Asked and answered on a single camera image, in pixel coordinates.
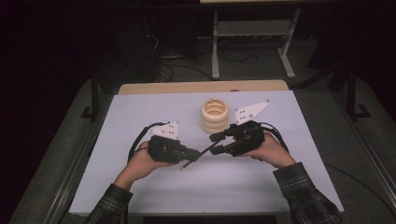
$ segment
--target wooden table edge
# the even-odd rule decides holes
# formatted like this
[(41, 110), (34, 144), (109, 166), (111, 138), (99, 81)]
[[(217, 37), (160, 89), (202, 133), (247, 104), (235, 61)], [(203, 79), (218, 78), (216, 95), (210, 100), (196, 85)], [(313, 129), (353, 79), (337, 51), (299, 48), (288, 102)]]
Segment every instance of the wooden table edge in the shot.
[(241, 80), (124, 84), (119, 95), (217, 91), (288, 91), (284, 80)]

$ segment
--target plaid sleeve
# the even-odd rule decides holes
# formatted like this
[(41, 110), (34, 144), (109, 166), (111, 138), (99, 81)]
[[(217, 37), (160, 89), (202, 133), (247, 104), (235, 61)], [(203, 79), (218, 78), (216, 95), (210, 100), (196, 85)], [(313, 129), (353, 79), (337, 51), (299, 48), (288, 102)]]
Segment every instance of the plaid sleeve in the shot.
[(301, 162), (274, 171), (293, 223), (341, 223), (340, 213), (314, 185)]
[(93, 208), (84, 223), (120, 223), (120, 219), (133, 194), (117, 185), (111, 184)]

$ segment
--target stacked wooden rings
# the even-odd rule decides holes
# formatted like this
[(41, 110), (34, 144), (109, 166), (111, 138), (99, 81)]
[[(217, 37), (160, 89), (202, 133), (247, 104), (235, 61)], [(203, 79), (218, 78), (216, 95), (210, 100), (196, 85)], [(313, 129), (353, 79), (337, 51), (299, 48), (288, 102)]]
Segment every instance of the stacked wooden rings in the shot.
[(207, 133), (219, 133), (228, 128), (229, 108), (219, 99), (209, 99), (201, 106), (201, 126)]

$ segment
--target person's left hand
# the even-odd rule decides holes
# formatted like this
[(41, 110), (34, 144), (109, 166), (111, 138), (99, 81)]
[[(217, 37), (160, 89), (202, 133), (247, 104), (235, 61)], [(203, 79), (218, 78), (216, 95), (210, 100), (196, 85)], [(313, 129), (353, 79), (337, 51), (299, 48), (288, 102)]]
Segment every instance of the person's left hand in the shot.
[(154, 161), (148, 154), (149, 142), (143, 142), (136, 153), (129, 160), (125, 168), (117, 176), (114, 184), (130, 190), (132, 184), (141, 178), (151, 174), (155, 169), (174, 165), (173, 163)]

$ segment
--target table surface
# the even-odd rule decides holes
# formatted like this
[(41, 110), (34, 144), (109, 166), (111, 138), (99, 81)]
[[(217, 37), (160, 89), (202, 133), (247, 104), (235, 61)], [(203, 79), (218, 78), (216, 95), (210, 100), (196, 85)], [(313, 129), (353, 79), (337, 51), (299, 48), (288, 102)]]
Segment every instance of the table surface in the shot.
[[(283, 89), (263, 91), (266, 89), (264, 84), (273, 81), (253, 82), (263, 84), (262, 89), (245, 89), (248, 87), (245, 81), (211, 82), (214, 84), (206, 83), (207, 88), (205, 83), (123, 86), (108, 111), (70, 212), (82, 215), (91, 212), (125, 165), (134, 139), (151, 123), (178, 121), (178, 140), (181, 144), (198, 150), (208, 147), (211, 142), (209, 134), (200, 127), (199, 108), (209, 98), (220, 98), (227, 102), (231, 111), (270, 99), (272, 103), (255, 120), (271, 123), (279, 129), (290, 148), (290, 154), (304, 163), (317, 188), (342, 211), (343, 207), (293, 92)], [(180, 93), (184, 90), (183, 85), (189, 86), (188, 90), (192, 92)], [(134, 91), (134, 86), (136, 89), (142, 88), (143, 94), (127, 94)], [(158, 93), (159, 89), (169, 91), (167, 88), (173, 88), (178, 93)], [(230, 88), (240, 91), (229, 92)], [(222, 144), (230, 142), (232, 140), (227, 139)], [(287, 201), (282, 197), (272, 174), (275, 168), (265, 162), (207, 153), (184, 171), (179, 170), (182, 164), (184, 162), (157, 170), (134, 183), (134, 197), (130, 201), (129, 212), (147, 216), (274, 214), (289, 211)]]

